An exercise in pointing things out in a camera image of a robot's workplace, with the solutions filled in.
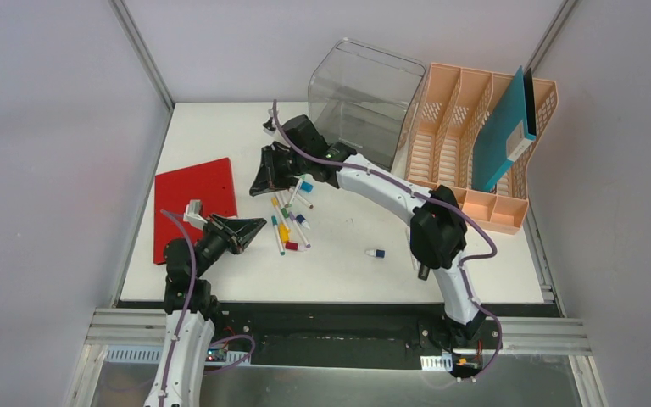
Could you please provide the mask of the red folder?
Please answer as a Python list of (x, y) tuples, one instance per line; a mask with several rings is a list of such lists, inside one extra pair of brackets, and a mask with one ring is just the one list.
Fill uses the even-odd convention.
[(228, 158), (196, 164), (155, 176), (153, 219), (153, 262), (164, 263), (164, 247), (182, 237), (163, 210), (182, 215), (192, 200), (202, 204), (201, 215), (237, 215), (231, 161)]

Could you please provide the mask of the teal notebook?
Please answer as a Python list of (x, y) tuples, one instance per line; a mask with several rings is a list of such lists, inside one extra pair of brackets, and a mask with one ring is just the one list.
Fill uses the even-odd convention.
[(537, 140), (532, 70), (519, 68), (481, 128), (473, 149), (471, 187), (493, 192)]

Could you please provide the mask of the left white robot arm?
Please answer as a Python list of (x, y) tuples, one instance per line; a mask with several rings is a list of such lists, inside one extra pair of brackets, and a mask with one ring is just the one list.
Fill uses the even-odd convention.
[(267, 225), (263, 218), (237, 219), (197, 216), (203, 236), (193, 242), (169, 211), (162, 212), (182, 237), (164, 247), (166, 265), (164, 312), (166, 333), (146, 406), (197, 406), (209, 345), (225, 330), (220, 303), (201, 276), (223, 254), (242, 254)]

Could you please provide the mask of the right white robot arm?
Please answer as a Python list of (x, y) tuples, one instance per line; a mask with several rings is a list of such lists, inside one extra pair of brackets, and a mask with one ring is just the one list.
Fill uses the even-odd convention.
[(466, 265), (491, 259), (498, 249), (459, 207), (453, 190), (409, 183), (385, 172), (346, 143), (328, 143), (304, 114), (284, 124), (271, 116), (263, 127), (282, 140), (261, 149), (250, 196), (286, 191), (309, 175), (314, 181), (367, 198), (397, 216), (409, 228), (409, 251), (419, 264), (419, 279), (434, 276), (443, 299), (444, 327), (432, 328), (426, 338), (441, 350), (443, 363), (457, 381), (476, 380), (489, 364), (481, 359), (480, 349), (474, 361), (462, 350), (479, 341), (483, 322), (494, 315), (476, 297)]

